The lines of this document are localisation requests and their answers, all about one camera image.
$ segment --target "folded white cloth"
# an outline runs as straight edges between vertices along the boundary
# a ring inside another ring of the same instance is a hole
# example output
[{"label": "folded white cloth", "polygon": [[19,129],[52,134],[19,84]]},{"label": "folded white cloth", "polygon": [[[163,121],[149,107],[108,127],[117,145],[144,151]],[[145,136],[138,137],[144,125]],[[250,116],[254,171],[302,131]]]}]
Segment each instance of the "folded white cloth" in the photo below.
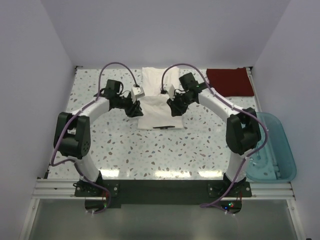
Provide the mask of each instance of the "folded white cloth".
[{"label": "folded white cloth", "polygon": [[[183,129],[184,127],[182,116],[171,116],[171,109],[167,104],[169,96],[161,94],[161,78],[165,70],[154,67],[142,68],[142,87],[145,96],[139,99],[143,116],[138,119],[138,129]],[[166,90],[171,85],[176,89],[179,88],[179,68],[171,68],[165,74],[163,83]]]}]

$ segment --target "red folded towel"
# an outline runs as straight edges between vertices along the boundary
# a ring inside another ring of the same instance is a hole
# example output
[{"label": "red folded towel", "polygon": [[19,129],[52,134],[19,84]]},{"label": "red folded towel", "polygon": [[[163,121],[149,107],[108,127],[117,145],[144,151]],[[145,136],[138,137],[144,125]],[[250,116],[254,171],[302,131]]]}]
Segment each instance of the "red folded towel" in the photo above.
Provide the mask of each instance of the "red folded towel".
[{"label": "red folded towel", "polygon": [[211,86],[224,97],[252,97],[255,95],[245,67],[207,69],[206,75]]}]

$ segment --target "terrazzo table surface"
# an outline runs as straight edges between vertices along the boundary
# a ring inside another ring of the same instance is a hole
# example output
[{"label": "terrazzo table surface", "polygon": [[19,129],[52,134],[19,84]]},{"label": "terrazzo table surface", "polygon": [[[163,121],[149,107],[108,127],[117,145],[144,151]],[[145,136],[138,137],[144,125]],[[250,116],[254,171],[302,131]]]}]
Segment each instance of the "terrazzo table surface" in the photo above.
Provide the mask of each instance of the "terrazzo table surface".
[{"label": "terrazzo table surface", "polygon": [[[141,69],[133,69],[138,84],[142,83]],[[180,76],[194,70],[181,69]],[[67,112],[88,103],[97,92],[100,69],[78,69],[67,105]],[[130,90],[133,81],[125,69],[103,72],[101,87],[107,79],[122,81]],[[228,97],[244,108],[256,108],[254,97]],[[230,150],[226,144],[226,125],[212,111],[197,103],[183,115],[181,130],[138,130],[138,118],[129,118],[124,110],[112,109],[91,124],[90,153],[104,179],[222,179],[228,168]],[[59,153],[55,161],[60,161]],[[267,171],[273,177],[272,166]],[[50,167],[48,179],[78,179],[74,166],[67,162]]]}]

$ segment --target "teal basket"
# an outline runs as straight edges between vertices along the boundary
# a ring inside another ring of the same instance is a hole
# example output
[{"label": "teal basket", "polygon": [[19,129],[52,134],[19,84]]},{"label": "teal basket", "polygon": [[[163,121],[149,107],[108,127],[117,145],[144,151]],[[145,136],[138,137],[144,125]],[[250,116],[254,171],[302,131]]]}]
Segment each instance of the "teal basket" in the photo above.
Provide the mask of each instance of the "teal basket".
[{"label": "teal basket", "polygon": [[[284,128],[278,118],[265,112],[257,112],[257,117],[268,129],[268,142],[250,157],[246,176],[260,183],[287,183],[297,174],[297,167]],[[260,126],[261,140],[257,148],[265,140],[265,132]]]}]

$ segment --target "white wall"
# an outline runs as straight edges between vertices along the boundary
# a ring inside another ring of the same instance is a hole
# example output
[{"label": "white wall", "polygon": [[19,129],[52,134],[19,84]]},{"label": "white wall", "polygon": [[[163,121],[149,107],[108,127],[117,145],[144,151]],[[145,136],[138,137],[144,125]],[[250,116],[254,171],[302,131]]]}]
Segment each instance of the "white wall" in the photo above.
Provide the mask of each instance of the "white wall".
[{"label": "white wall", "polygon": [[53,149],[73,65],[40,0],[0,7],[0,239],[17,239]]},{"label": "white wall", "polygon": [[42,0],[68,55],[101,67],[253,66],[290,0]]},{"label": "white wall", "polygon": [[253,68],[260,103],[282,121],[308,236],[320,239],[320,1],[292,0]]}]

